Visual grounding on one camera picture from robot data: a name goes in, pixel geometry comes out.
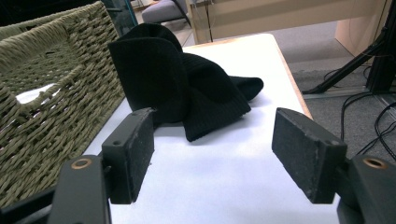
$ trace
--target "woven straw texture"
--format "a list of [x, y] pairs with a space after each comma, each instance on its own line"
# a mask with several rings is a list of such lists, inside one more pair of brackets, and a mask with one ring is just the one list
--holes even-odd
[[107, 49], [117, 38], [101, 2], [0, 27], [0, 207], [54, 185], [120, 104]]

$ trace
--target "gray carpet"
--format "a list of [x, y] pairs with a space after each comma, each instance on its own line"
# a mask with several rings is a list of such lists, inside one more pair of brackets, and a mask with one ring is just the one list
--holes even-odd
[[[363, 74], [364, 67], [358, 68], [354, 73], [337, 83], [340, 88], [361, 87], [366, 78]], [[299, 71], [293, 73], [295, 81], [301, 91], [310, 90], [323, 81], [324, 76], [330, 71]], [[341, 110], [348, 96], [329, 98], [305, 99], [306, 104], [315, 122], [322, 125], [329, 132], [340, 137], [341, 133]], [[347, 156], [352, 158], [370, 141], [376, 138], [375, 120], [386, 107], [378, 96], [365, 97], [353, 103], [346, 109], [345, 113], [345, 142], [348, 144]], [[396, 119], [387, 112], [379, 122], [379, 130], [384, 131]], [[387, 135], [384, 139], [396, 153], [396, 131]], [[378, 141], [375, 146], [367, 152], [372, 155], [396, 163], [385, 148]]]

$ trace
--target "woven basket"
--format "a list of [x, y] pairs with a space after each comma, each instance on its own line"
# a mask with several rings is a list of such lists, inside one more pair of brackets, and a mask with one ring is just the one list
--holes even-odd
[[0, 27], [0, 207], [54, 185], [120, 104], [107, 49], [117, 38], [101, 2]]

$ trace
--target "chair leg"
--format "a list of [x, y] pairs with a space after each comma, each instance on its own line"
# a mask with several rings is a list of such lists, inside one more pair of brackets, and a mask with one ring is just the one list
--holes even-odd
[[183, 8], [182, 8], [181, 5], [178, 3], [178, 1], [177, 1], [177, 0], [172, 0], [172, 2], [175, 3], [175, 5], [177, 6], [178, 10], [181, 12], [181, 15], [183, 15], [184, 19], [186, 19], [186, 21], [189, 23], [189, 26], [191, 27], [190, 19], [189, 19], [189, 17], [186, 15], [186, 13], [184, 13]]

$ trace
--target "white table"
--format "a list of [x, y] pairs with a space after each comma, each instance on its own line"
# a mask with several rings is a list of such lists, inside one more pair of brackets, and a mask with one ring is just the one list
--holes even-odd
[[[244, 117], [192, 143], [181, 124], [156, 130], [155, 152], [138, 199], [111, 205], [113, 223], [338, 223], [339, 199], [311, 204], [271, 149], [277, 107], [309, 115], [273, 36], [184, 51], [218, 63], [230, 76], [261, 77], [264, 88]], [[124, 100], [86, 154], [99, 153], [129, 113]]]

